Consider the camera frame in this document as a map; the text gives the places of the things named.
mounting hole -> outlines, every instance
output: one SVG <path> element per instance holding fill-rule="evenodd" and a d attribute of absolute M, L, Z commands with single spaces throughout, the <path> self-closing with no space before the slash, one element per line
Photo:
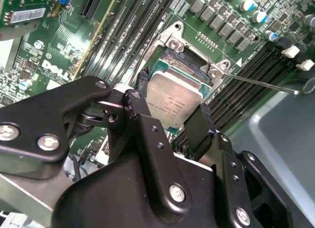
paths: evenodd
<path fill-rule="evenodd" d="M 181 25 L 179 25 L 179 24 L 176 24 L 176 25 L 175 25 L 175 29 L 176 29 L 176 30 L 181 30 L 181 28 L 182 28 Z"/>
<path fill-rule="evenodd" d="M 160 149 L 163 149 L 163 148 L 164 148 L 164 145 L 163 145 L 162 143 L 158 143 L 158 144 L 157 144 L 157 147 L 160 148 Z"/>
<path fill-rule="evenodd" d="M 153 132 L 157 132 L 157 131 L 158 131 L 158 128 L 157 128 L 156 126 L 152 126 L 152 127 L 151 127 L 151 130 L 152 130 Z"/>
<path fill-rule="evenodd" d="M 234 179 L 236 182 L 239 182 L 239 180 L 240 180 L 237 175 L 233 175 L 233 179 Z"/>
<path fill-rule="evenodd" d="M 225 62 L 222 63 L 222 66 L 223 66 L 223 67 L 228 67 L 228 66 L 229 66 L 229 63 L 228 63 L 227 61 L 225 61 Z"/>
<path fill-rule="evenodd" d="M 107 119 L 109 123 L 114 123 L 117 120 L 117 116 L 115 114 L 110 114 Z"/>
<path fill-rule="evenodd" d="M 258 42 L 259 40 L 260 40 L 260 37 L 258 35 L 255 35 L 253 41 Z"/>

black plastic part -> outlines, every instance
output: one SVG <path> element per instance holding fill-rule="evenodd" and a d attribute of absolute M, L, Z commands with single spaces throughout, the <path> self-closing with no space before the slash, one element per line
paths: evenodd
<path fill-rule="evenodd" d="M 244 167 L 254 215 L 265 228 L 313 227 L 255 155 L 242 151 L 237 157 Z"/>
<path fill-rule="evenodd" d="M 125 155 L 136 145 L 150 204 L 154 212 L 167 222 L 178 222 L 191 209 L 191 196 L 183 179 L 171 145 L 159 120 L 152 118 L 146 100 L 135 90 L 127 90 L 123 97 L 128 115 L 128 129 L 113 151 Z M 169 193 L 172 184 L 185 192 L 185 200 L 176 202 Z"/>
<path fill-rule="evenodd" d="M 216 219 L 219 227 L 245 227 L 237 218 L 236 209 L 248 214 L 251 226 L 263 226 L 254 217 L 241 162 L 234 156 L 229 139 L 216 133 L 209 151 L 199 160 L 216 172 Z"/>
<path fill-rule="evenodd" d="M 209 150 L 212 137 L 216 133 L 210 108 L 206 104 L 200 104 L 184 122 L 184 126 L 186 135 L 189 137 L 189 149 L 195 154 L 195 159 L 198 161 Z"/>
<path fill-rule="evenodd" d="M 84 0 L 80 10 L 80 15 L 88 20 L 92 19 L 100 1 L 101 0 Z"/>
<path fill-rule="evenodd" d="M 80 110 L 111 93 L 89 76 L 0 109 L 0 124 L 16 126 L 20 134 L 0 141 L 0 172 L 33 179 L 58 174 L 69 151 L 69 132 Z M 43 135 L 54 135 L 58 149 L 44 151 L 37 145 Z"/>
<path fill-rule="evenodd" d="M 148 92 L 149 75 L 149 68 L 144 68 L 139 72 L 136 79 L 135 89 L 140 92 L 145 98 L 147 97 Z"/>
<path fill-rule="evenodd" d="M 133 152 L 72 185 L 57 202 L 52 228 L 217 228 L 214 174 L 176 158 L 191 193 L 181 221 L 161 220 L 150 207 L 141 159 Z"/>

capacitor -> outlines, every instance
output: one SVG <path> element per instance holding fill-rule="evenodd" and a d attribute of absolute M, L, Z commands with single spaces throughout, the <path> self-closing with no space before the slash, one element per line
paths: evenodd
<path fill-rule="evenodd" d="M 42 50 L 42 49 L 44 49 L 45 45 L 44 45 L 44 43 L 43 43 L 42 41 L 37 40 L 37 41 L 35 41 L 35 43 L 34 43 L 34 47 L 35 47 L 36 49 L 38 49 L 38 50 Z"/>
<path fill-rule="evenodd" d="M 270 30 L 265 32 L 265 39 L 267 39 L 268 41 L 274 42 L 277 40 L 277 38 L 278 38 L 277 33 L 272 32 Z"/>
<path fill-rule="evenodd" d="M 241 0 L 240 10 L 241 11 L 250 11 L 255 7 L 255 2 L 253 0 Z"/>
<path fill-rule="evenodd" d="M 304 25 L 308 27 L 315 27 L 315 16 L 314 15 L 305 16 Z"/>
<path fill-rule="evenodd" d="M 19 84 L 18 87 L 20 90 L 25 91 L 29 89 L 32 86 L 32 82 L 29 79 L 22 80 Z"/>
<path fill-rule="evenodd" d="M 255 11 L 252 15 L 252 21 L 255 23 L 264 23 L 267 19 L 267 13 L 264 11 Z"/>

chip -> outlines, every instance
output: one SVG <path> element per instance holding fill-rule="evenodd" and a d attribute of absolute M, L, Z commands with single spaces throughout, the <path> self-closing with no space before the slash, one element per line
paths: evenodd
<path fill-rule="evenodd" d="M 249 29 L 249 30 L 247 30 L 247 31 L 245 32 L 244 36 L 245 36 L 246 38 L 249 38 L 251 34 L 252 34 L 252 30 Z"/>
<path fill-rule="evenodd" d="M 206 9 L 201 13 L 199 18 L 202 21 L 207 22 L 213 16 L 214 13 L 215 11 L 211 7 L 207 6 Z"/>
<path fill-rule="evenodd" d="M 313 40 L 313 37 L 310 36 L 310 35 L 308 35 L 308 36 L 306 36 L 306 37 L 303 39 L 303 42 L 304 42 L 305 44 L 310 44 L 310 43 L 312 42 L 312 40 Z"/>
<path fill-rule="evenodd" d="M 20 73 L 20 79 L 28 79 L 31 73 L 26 70 L 22 70 Z"/>
<path fill-rule="evenodd" d="M 235 44 L 240 38 L 241 34 L 238 31 L 234 31 L 232 35 L 227 39 L 230 43 Z"/>
<path fill-rule="evenodd" d="M 280 16 L 279 20 L 281 22 L 283 22 L 286 18 L 287 18 L 287 14 L 282 14 L 282 16 Z"/>
<path fill-rule="evenodd" d="M 248 47 L 249 44 L 250 42 L 248 41 L 248 39 L 242 38 L 242 41 L 236 46 L 236 48 L 242 52 Z"/>
<path fill-rule="evenodd" d="M 224 19 L 221 16 L 217 15 L 209 25 L 213 29 L 217 30 L 221 26 L 223 21 Z"/>
<path fill-rule="evenodd" d="M 245 23 L 243 21 L 241 21 L 240 23 L 237 24 L 236 29 L 241 30 L 242 27 L 244 27 L 244 26 L 245 26 Z"/>
<path fill-rule="evenodd" d="M 219 31 L 219 34 L 223 37 L 226 37 L 232 29 L 233 27 L 229 23 L 226 23 Z"/>
<path fill-rule="evenodd" d="M 228 22 L 230 22 L 230 23 L 232 23 L 233 20 L 235 20 L 235 19 L 236 19 L 236 15 L 233 13 L 227 18 Z"/>
<path fill-rule="evenodd" d="M 204 3 L 205 2 L 203 0 L 195 0 L 189 9 L 192 11 L 192 13 L 199 13 Z"/>
<path fill-rule="evenodd" d="M 6 95 L 3 95 L 2 96 L 2 100 L 1 100 L 1 104 L 4 105 L 4 106 L 8 106 L 8 105 L 11 105 L 14 103 L 14 100 L 9 98 L 8 96 Z"/>
<path fill-rule="evenodd" d="M 299 24 L 298 24 L 296 21 L 294 21 L 294 22 L 290 25 L 289 29 L 291 29 L 292 31 L 297 31 L 297 29 L 298 29 L 299 27 L 300 27 Z"/>
<path fill-rule="evenodd" d="M 219 0 L 211 0 L 209 3 L 209 6 L 215 7 L 215 5 L 218 3 Z"/>
<path fill-rule="evenodd" d="M 220 15 L 223 15 L 226 11 L 228 10 L 228 8 L 225 6 L 225 5 L 223 5 L 221 8 L 220 8 L 220 10 L 219 10 L 219 14 Z"/>
<path fill-rule="evenodd" d="M 270 29 L 273 31 L 273 32 L 277 32 L 279 29 L 282 28 L 282 24 L 278 21 L 278 20 L 275 20 L 272 25 L 270 26 Z"/>

green circuit board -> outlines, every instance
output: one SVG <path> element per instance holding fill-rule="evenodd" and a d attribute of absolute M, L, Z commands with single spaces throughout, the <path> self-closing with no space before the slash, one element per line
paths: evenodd
<path fill-rule="evenodd" d="M 0 0 L 0 27 L 49 17 L 54 0 Z"/>
<path fill-rule="evenodd" d="M 313 34 L 303 22 L 306 15 L 315 12 L 313 0 L 254 0 L 251 11 L 240 11 L 241 0 L 201 0 L 200 10 L 192 8 L 196 0 L 100 0 L 89 19 L 81 15 L 86 0 L 71 0 L 68 5 L 60 5 L 57 0 L 24 0 L 24 6 L 20 6 L 21 0 L 1 1 L 0 27 L 6 26 L 3 20 L 8 10 L 46 7 L 46 13 L 37 30 L 21 39 L 12 68 L 0 69 L 0 106 L 85 75 L 101 77 L 112 85 L 133 83 L 139 71 L 137 64 L 152 44 L 151 38 L 178 21 L 184 24 L 182 38 L 190 46 L 215 63 L 228 59 L 233 73 L 265 45 L 266 31 L 289 36 L 307 50 L 314 46 Z M 201 15 L 207 7 L 214 13 L 203 20 Z M 263 24 L 252 21 L 257 11 L 268 14 Z M 230 39 L 231 33 L 224 36 L 221 28 L 214 29 L 214 17 L 221 18 L 221 25 L 229 24 L 247 46 L 243 49 L 239 41 Z M 166 49 L 157 47 L 144 66 L 153 67 Z M 23 90 L 19 84 L 25 77 L 30 81 L 23 82 L 27 87 Z M 90 150 L 105 136 L 105 129 L 95 129 L 77 139 L 71 150 L 76 154 Z"/>

